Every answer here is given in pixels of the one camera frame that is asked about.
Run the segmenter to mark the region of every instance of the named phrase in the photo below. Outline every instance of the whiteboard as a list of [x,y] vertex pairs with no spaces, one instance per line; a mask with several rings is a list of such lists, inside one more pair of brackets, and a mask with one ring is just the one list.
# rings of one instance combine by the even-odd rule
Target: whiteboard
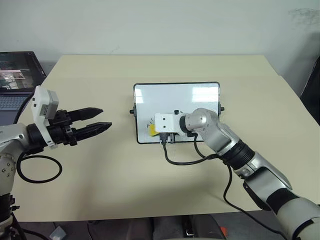
[[[190,114],[206,108],[220,114],[218,82],[137,83],[133,86],[136,140],[139,144],[159,143],[159,136],[150,136],[149,127],[155,114],[173,114],[175,110]],[[175,136],[175,141],[192,142],[193,137]]]

